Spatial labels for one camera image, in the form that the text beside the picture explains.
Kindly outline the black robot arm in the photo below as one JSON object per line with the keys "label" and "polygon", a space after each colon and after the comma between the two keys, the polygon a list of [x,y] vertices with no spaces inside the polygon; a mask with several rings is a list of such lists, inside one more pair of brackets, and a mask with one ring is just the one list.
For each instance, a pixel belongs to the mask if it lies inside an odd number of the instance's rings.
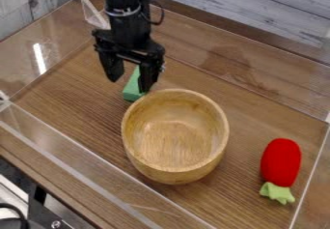
{"label": "black robot arm", "polygon": [[106,0],[111,29],[93,30],[94,49],[107,78],[117,82],[126,72],[125,61],[131,61],[139,66],[141,92],[149,92],[158,82],[166,57],[166,48],[151,38],[151,27],[163,23],[166,12],[153,21],[150,3],[151,0]]}

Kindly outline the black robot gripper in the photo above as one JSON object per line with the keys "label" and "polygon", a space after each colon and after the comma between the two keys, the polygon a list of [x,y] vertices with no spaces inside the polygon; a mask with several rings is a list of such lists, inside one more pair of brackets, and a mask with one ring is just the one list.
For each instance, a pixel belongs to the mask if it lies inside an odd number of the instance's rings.
{"label": "black robot gripper", "polygon": [[147,93],[158,82],[165,63],[166,49],[153,40],[151,28],[163,23],[165,17],[154,21],[149,7],[134,10],[106,9],[111,29],[95,29],[95,51],[107,78],[117,82],[125,74],[125,61],[139,65],[138,86]]}

